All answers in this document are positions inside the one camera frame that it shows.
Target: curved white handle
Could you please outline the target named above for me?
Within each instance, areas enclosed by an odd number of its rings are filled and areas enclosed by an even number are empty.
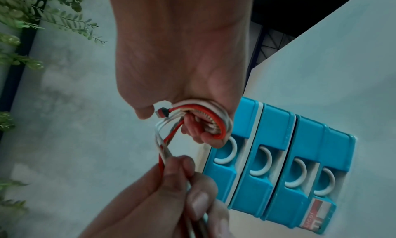
[[[268,150],[266,147],[264,146],[259,146],[259,149],[262,150],[265,155],[267,156],[267,163],[265,164],[264,168],[260,169],[260,170],[251,170],[250,171],[250,175],[251,176],[260,176],[263,175],[265,173],[268,172],[268,170],[271,168],[272,166],[272,155],[271,155],[271,151]]]
[[[333,172],[331,172],[330,169],[328,168],[323,168],[323,172],[325,172],[328,176],[329,176],[329,185],[322,190],[315,190],[313,193],[316,196],[322,197],[322,196],[326,196],[328,194],[331,193],[331,191],[333,191],[334,187],[335,187],[335,177]]]
[[[232,145],[232,152],[229,156],[227,156],[226,158],[223,159],[219,159],[219,158],[215,158],[214,162],[217,164],[226,164],[229,163],[230,161],[232,161],[235,156],[236,156],[236,152],[238,150],[238,146],[236,145],[236,141],[233,137],[230,136],[230,138],[228,139],[231,142]]]
[[[294,158],[293,161],[297,162],[297,164],[300,165],[300,167],[301,167],[301,175],[295,181],[285,182],[285,186],[287,188],[290,188],[290,189],[297,188],[298,186],[300,186],[305,181],[305,178],[306,178],[306,165],[305,165],[305,163],[299,158]]]

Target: skin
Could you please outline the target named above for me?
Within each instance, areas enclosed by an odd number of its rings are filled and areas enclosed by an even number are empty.
[[[233,118],[243,93],[252,0],[110,0],[118,90],[147,119],[159,101],[209,99]],[[222,147],[193,118],[182,128]]]
[[[232,238],[227,207],[216,200],[216,183],[194,170],[188,156],[168,159],[163,177],[154,166],[114,198],[79,238],[188,237],[182,214],[197,221],[205,212],[209,237]]]

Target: red and white label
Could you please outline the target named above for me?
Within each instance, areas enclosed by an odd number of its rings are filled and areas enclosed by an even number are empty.
[[[311,230],[313,232],[318,231],[319,228],[322,226],[323,221],[326,218],[330,208],[330,202],[313,198],[300,224],[300,227],[303,229]]]

